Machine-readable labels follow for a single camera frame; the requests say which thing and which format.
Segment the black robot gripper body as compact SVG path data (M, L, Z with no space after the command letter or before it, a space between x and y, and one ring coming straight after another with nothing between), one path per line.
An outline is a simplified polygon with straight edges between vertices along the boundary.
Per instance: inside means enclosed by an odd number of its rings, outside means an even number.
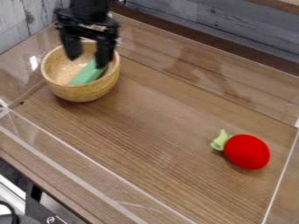
M66 8L57 8L56 29L65 39L117 38L118 22L108 15L112 0L69 0Z

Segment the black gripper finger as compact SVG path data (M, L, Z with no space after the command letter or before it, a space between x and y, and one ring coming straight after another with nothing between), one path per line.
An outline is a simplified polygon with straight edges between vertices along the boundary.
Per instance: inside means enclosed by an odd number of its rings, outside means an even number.
M69 60L74 60L82 53L80 37L70 34L65 28L61 28L60 41Z
M116 47L116 38L110 35L98 36L96 39L96 65L97 68L102 68L108 65L113 59L113 51Z

